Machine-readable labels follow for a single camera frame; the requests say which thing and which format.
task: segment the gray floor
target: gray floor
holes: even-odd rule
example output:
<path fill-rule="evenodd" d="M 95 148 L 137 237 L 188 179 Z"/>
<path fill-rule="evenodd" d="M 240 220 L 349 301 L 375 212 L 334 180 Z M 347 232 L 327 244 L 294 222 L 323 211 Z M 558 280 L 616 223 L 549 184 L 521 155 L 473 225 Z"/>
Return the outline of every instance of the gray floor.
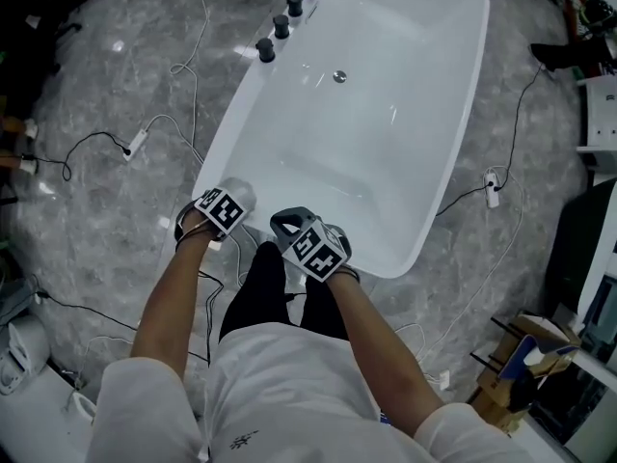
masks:
<path fill-rule="evenodd" d="M 217 124 L 249 61 L 233 48 L 254 43 L 261 26 L 284 0 L 206 0 L 211 13 L 194 66 L 200 78 L 197 146 L 206 153 Z M 155 114 L 175 116 L 190 132 L 194 79 L 171 77 L 172 63 L 190 54 L 201 29 L 200 0 L 90 0 L 74 17 L 81 33 L 64 41 L 63 68 L 50 78 L 37 105 L 39 153 L 63 158 L 84 135 L 99 129 L 130 140 Z M 484 61 L 465 140 L 444 196 L 449 202 L 478 186 L 485 168 L 507 163 L 516 103 L 536 65 L 531 41 L 563 42 L 561 13 L 546 0 L 491 0 Z M 448 336 L 423 362 L 438 375 L 449 368 L 452 385 L 443 396 L 465 399 L 478 366 L 468 353 L 496 335 L 489 318 L 521 306 L 535 307 L 560 209 L 584 186 L 574 146 L 579 132 L 578 97 L 570 73 L 544 74 L 523 103 L 513 174 L 524 186 L 524 219 L 512 249 Z M 199 166 L 173 127 L 162 121 L 144 150 L 126 164 L 104 138 L 81 146 L 72 159 L 73 179 L 60 168 L 41 166 L 36 178 L 15 177 L 22 201 L 5 212 L 13 246 L 28 271 L 53 296 L 94 307 L 137 324 L 155 280 L 173 251 L 177 211 L 188 202 Z M 466 308 L 503 252 L 516 227 L 521 195 L 516 183 L 501 192 L 501 206 L 489 211 L 482 194 L 470 196 L 436 219 L 413 269 L 396 280 L 366 277 L 371 299 L 393 327 L 422 325 L 427 348 Z M 246 270 L 252 246 L 238 235 Z M 215 311 L 213 339 L 233 297 L 236 251 L 231 242 L 212 255 L 209 271 L 224 280 Z M 191 348 L 204 353 L 204 299 L 214 289 L 203 283 Z M 78 369 L 90 338 L 132 338 L 99 316 L 45 302 L 35 307 L 52 344 L 53 357 Z M 421 334 L 401 336 L 418 351 Z M 95 395 L 102 370 L 126 356 L 128 346 L 97 340 L 85 365 Z M 186 385 L 196 412 L 202 408 L 205 364 L 191 359 Z"/>

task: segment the white bathtub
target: white bathtub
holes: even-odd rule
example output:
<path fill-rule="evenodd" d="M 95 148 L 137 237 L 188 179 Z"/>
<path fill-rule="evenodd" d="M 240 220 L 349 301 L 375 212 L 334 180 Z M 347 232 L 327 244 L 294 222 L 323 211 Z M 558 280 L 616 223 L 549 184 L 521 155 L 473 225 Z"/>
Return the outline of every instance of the white bathtub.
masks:
<path fill-rule="evenodd" d="M 194 198 L 243 178 L 248 226 L 271 232 L 273 213 L 303 205 L 346 231 L 351 265 L 404 274 L 465 133 L 488 14 L 489 0 L 305 0 L 291 36 L 270 37 L 276 60 L 254 59 Z"/>

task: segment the power strip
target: power strip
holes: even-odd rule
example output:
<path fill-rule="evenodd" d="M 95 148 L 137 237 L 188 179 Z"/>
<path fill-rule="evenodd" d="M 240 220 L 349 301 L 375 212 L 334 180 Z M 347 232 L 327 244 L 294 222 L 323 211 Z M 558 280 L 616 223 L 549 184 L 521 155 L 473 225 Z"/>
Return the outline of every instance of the power strip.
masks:
<path fill-rule="evenodd" d="M 124 159 L 127 162 L 133 159 L 133 156 L 135 155 L 137 150 L 142 146 L 142 144 L 146 141 L 147 138 L 148 138 L 148 133 L 145 130 L 141 129 L 139 132 L 137 132 L 135 139 L 131 141 L 131 144 L 128 147 L 131 153 L 122 155 L 124 156 Z"/>
<path fill-rule="evenodd" d="M 489 209 L 495 209 L 499 205 L 499 193 L 497 189 L 497 176 L 493 172 L 484 174 L 484 186 L 486 204 Z"/>

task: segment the forearm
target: forearm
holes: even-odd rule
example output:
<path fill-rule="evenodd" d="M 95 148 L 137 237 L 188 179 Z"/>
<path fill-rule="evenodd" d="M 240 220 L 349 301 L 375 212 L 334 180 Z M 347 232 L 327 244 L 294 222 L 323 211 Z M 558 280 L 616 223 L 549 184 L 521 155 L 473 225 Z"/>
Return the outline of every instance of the forearm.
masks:
<path fill-rule="evenodd" d="M 426 382 L 412 352 L 356 280 L 334 274 L 328 285 L 368 388 L 392 424 L 413 437 L 419 425 L 443 402 Z"/>
<path fill-rule="evenodd" d="M 198 273 L 209 241 L 207 235 L 196 235 L 180 244 L 148 298 L 131 350 L 131 357 L 159 360 L 180 378 L 193 329 Z"/>

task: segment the person's right arm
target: person's right arm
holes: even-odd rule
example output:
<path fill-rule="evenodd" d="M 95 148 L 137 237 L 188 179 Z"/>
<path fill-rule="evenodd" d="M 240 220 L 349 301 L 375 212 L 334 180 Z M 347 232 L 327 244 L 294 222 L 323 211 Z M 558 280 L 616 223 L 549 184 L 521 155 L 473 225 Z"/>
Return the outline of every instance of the person's right arm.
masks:
<path fill-rule="evenodd" d="M 416 358 L 377 312 L 356 280 L 336 273 L 328 280 L 343 317 L 356 362 L 377 404 L 393 426 L 414 437 L 443 406 Z"/>

